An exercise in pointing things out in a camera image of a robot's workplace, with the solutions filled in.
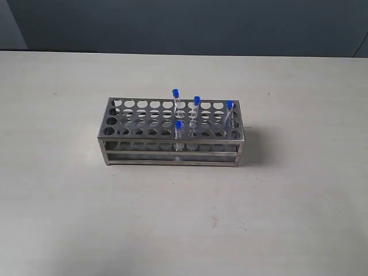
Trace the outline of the blue-capped test tube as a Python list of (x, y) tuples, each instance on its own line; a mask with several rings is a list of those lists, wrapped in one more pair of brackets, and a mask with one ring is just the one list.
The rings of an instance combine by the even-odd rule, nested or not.
[(233, 101), (230, 101), (230, 100), (227, 101), (226, 107), (227, 107), (227, 111), (224, 117), (224, 124), (225, 124), (225, 127), (228, 128), (230, 126), (232, 113), (233, 113)]
[(175, 122), (175, 139), (176, 139), (176, 143), (175, 143), (175, 150), (176, 151), (182, 151), (184, 148), (184, 144), (181, 143), (182, 140), (182, 136), (183, 136), (183, 122), (180, 120), (177, 120)]
[(183, 118), (185, 116), (185, 112), (183, 111), (182, 101), (179, 96), (179, 90), (172, 90), (173, 99), (174, 99), (174, 113), (176, 118)]
[(190, 127), (189, 136), (190, 137), (196, 136), (196, 129), (198, 125), (197, 117), (198, 117), (198, 110), (199, 110), (200, 102), (201, 102), (201, 98), (199, 96), (195, 96), (193, 99), (193, 106), (191, 108), (191, 112), (189, 116), (190, 117), (190, 122), (189, 122), (189, 127)]

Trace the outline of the stainless steel test tube rack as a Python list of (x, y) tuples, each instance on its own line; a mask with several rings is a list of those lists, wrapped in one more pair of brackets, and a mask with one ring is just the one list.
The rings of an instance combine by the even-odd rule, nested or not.
[[(185, 116), (176, 118), (174, 99), (109, 98), (98, 142), (105, 164), (225, 166), (240, 164), (246, 136), (239, 101), (233, 101), (228, 128), (228, 100), (202, 99), (196, 136), (190, 137), (193, 99), (181, 99)], [(175, 150), (175, 122), (183, 122), (182, 151)]]

